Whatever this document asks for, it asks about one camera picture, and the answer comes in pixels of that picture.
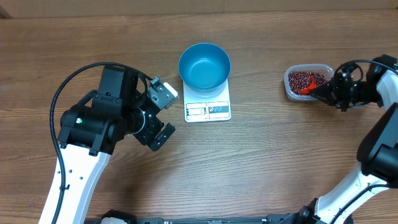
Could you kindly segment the orange scoop with blue handle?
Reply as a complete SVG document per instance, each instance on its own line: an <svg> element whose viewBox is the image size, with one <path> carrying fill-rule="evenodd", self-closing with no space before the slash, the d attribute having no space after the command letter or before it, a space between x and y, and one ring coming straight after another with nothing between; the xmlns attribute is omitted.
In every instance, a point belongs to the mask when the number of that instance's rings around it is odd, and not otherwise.
<svg viewBox="0 0 398 224"><path fill-rule="evenodd" d="M303 81L303 86L299 89L301 95L309 95L309 93L318 87L315 77L309 75L307 79Z"/></svg>

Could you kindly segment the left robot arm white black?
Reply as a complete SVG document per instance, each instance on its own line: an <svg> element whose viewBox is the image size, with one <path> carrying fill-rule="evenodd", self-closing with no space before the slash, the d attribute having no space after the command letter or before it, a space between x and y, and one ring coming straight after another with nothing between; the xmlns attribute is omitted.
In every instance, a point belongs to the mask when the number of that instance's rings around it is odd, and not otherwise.
<svg viewBox="0 0 398 224"><path fill-rule="evenodd" d="M61 91L72 78L94 67L103 67L98 89L62 114L57 133L54 114ZM177 99L177 91L167 82L121 63L92 63L67 77L50 105L57 163L39 222L84 223L96 184L116 144L132 135L151 151L159 150L175 127L156 116Z"/></svg>

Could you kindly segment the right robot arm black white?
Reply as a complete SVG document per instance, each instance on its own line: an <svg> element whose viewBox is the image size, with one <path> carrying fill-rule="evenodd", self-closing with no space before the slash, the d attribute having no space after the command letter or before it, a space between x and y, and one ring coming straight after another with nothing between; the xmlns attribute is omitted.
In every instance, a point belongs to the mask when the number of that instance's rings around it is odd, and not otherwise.
<svg viewBox="0 0 398 224"><path fill-rule="evenodd" d="M369 199L397 188L397 59L384 54L367 60L367 72L353 80L351 74L361 69L361 63L340 65L330 81L311 87L308 94L341 111L377 103L385 113L361 141L354 169L334 189L282 223L351 223L352 213Z"/></svg>

